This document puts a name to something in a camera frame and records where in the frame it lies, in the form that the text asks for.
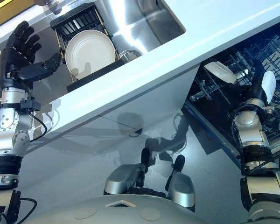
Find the stainless steel sink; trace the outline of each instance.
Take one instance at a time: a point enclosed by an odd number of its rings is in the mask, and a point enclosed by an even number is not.
[[[64,5],[60,14],[48,14],[33,27],[41,37],[41,50],[36,62],[41,62],[58,52],[55,32],[49,23],[58,16],[92,0],[76,0]],[[104,20],[118,53],[125,50],[137,51],[139,55],[161,46],[184,33],[183,26],[162,0],[96,0],[95,5]],[[72,83],[66,65],[51,77],[35,83],[34,96],[47,104],[67,93],[66,86]]]
[[[133,49],[143,55],[184,33],[161,0],[97,0],[95,4],[119,53]]]

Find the robotic hand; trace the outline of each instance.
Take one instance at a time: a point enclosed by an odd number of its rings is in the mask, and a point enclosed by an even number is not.
[[[31,95],[33,82],[49,77],[61,61],[55,53],[43,63],[35,63],[35,54],[42,47],[40,38],[24,21],[10,35],[6,47],[0,51],[0,219],[8,223],[17,220],[20,207],[18,186],[21,161],[30,140],[31,112],[40,104]]]

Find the open dishwasher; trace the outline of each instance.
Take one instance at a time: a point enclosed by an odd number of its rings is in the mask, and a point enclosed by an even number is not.
[[[265,70],[272,71],[276,77],[276,90],[267,106],[269,116],[265,118],[263,130],[272,153],[280,151],[280,23],[202,62],[184,105],[238,166],[239,152],[231,131],[232,115],[245,101],[245,92],[251,87],[254,59],[261,61]],[[209,62],[225,65],[232,71],[234,80],[227,82],[215,76],[205,66]]]

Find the black dish rack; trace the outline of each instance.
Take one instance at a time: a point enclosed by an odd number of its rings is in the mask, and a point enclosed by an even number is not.
[[[65,51],[69,41],[75,35],[84,30],[94,29],[100,31],[106,34],[111,40],[111,37],[104,26],[104,21],[101,18],[98,9],[94,3],[84,3],[70,10],[66,14],[51,21],[50,26],[55,31],[59,46],[59,52],[61,53],[63,63],[66,63]],[[81,87],[82,85],[85,85],[93,81],[94,79],[97,79],[103,76],[104,74],[123,65],[124,62],[119,58],[116,49],[115,52],[116,61],[114,63],[92,73],[90,76],[86,76],[80,80],[74,80],[74,77],[70,75],[73,83],[67,86],[68,92],[73,91]]]
[[[273,116],[267,119],[263,129],[269,142],[280,138],[280,23],[248,38],[213,57],[222,62],[237,76],[237,84],[227,84],[201,66],[191,86],[186,107],[194,108],[203,119],[219,131],[233,146],[231,117],[239,104],[244,102],[243,93],[251,86],[254,75],[252,59],[262,62],[267,71],[276,77],[276,90],[270,106]]]

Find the white dish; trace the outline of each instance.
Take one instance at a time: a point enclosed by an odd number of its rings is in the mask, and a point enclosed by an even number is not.
[[[85,30],[69,42],[65,61],[70,73],[81,79],[115,62],[115,48],[102,32]]]

